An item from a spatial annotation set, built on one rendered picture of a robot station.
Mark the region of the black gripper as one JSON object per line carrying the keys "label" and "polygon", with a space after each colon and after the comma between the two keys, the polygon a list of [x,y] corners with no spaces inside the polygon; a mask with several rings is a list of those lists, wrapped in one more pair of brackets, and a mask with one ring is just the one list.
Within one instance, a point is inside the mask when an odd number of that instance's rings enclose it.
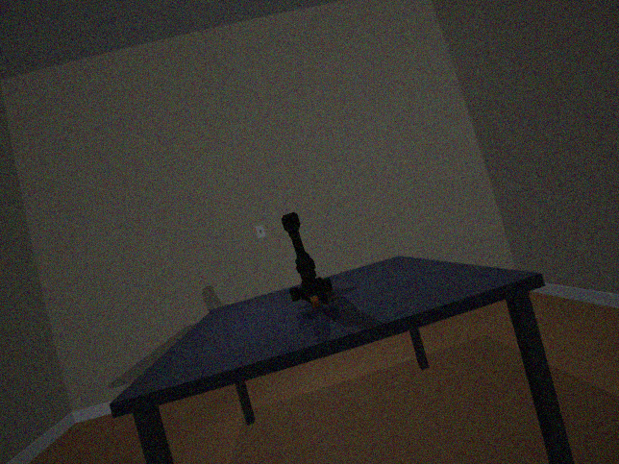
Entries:
{"label": "black gripper", "polygon": [[[333,290],[332,287],[332,283],[331,280],[329,278],[326,278],[324,280],[321,280],[322,283],[314,283],[314,282],[308,282],[305,284],[305,287],[300,287],[298,290],[298,286],[291,288],[289,290],[290,292],[290,296],[292,299],[292,302],[297,302],[300,301],[301,298],[304,301],[307,301],[311,304],[311,300],[310,300],[310,293],[316,292],[317,293],[317,298],[318,298],[318,302],[320,301],[321,296],[324,294],[324,292],[330,292]],[[323,290],[324,289],[324,290]],[[301,297],[300,297],[301,295]]]}

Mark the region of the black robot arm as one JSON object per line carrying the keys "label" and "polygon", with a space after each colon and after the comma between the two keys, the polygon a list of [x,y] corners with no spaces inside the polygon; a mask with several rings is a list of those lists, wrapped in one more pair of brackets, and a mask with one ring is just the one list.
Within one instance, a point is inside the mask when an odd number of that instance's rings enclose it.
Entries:
{"label": "black robot arm", "polygon": [[283,215],[282,218],[282,223],[284,226],[284,229],[288,232],[289,237],[291,237],[297,258],[295,260],[296,262],[296,269],[298,274],[301,275],[301,279],[302,279],[302,285],[303,287],[305,287],[305,284],[308,282],[314,282],[317,281],[316,277],[316,273],[314,271],[315,264],[313,259],[310,258],[310,255],[308,253],[305,252],[300,234],[299,234],[299,228],[300,228],[300,221],[298,218],[298,214],[291,212],[289,214]]}

